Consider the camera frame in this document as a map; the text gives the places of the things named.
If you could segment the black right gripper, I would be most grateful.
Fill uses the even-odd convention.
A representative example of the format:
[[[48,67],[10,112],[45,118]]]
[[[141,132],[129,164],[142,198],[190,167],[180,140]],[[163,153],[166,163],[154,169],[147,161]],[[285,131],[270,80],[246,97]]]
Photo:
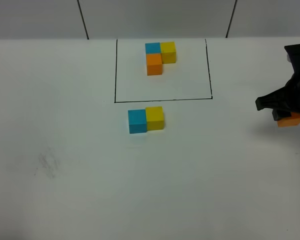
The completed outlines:
[[[267,95],[255,100],[258,111],[273,109],[272,116],[275,121],[300,119],[300,44],[286,45],[284,47],[289,62],[293,68],[293,75],[288,83]]]

